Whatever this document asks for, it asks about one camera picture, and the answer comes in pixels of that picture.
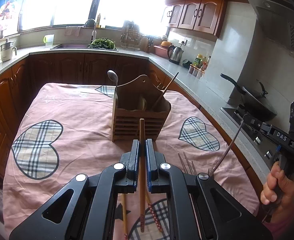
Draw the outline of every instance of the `plastic pitcher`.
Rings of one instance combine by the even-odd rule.
[[[46,43],[46,47],[50,47],[53,45],[54,36],[54,34],[50,34],[43,37],[43,42]]]

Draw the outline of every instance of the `range hood vent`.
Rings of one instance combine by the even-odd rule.
[[[294,7],[285,0],[248,0],[265,35],[294,52]]]

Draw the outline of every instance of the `power outlet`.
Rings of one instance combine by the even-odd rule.
[[[180,40],[180,41],[179,41],[179,44],[186,45],[186,44],[187,44],[187,39],[185,39],[185,40]]]

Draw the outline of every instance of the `wok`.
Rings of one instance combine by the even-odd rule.
[[[237,84],[235,80],[233,80],[229,76],[226,76],[224,74],[220,74],[220,76],[230,81],[236,87],[237,91],[241,93],[242,102],[246,110],[254,117],[262,122],[266,122],[270,121],[277,115],[277,111],[266,99],[265,95],[267,95],[268,92],[265,90],[264,85],[260,81],[257,80],[262,87],[262,93],[259,93],[255,90],[249,90],[244,86],[241,87]]]

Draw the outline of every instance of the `towel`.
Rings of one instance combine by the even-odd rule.
[[[80,33],[80,29],[81,29],[81,26],[78,26],[78,27],[72,27],[72,26],[66,27],[65,36],[74,35],[74,36],[78,37],[79,33]]]

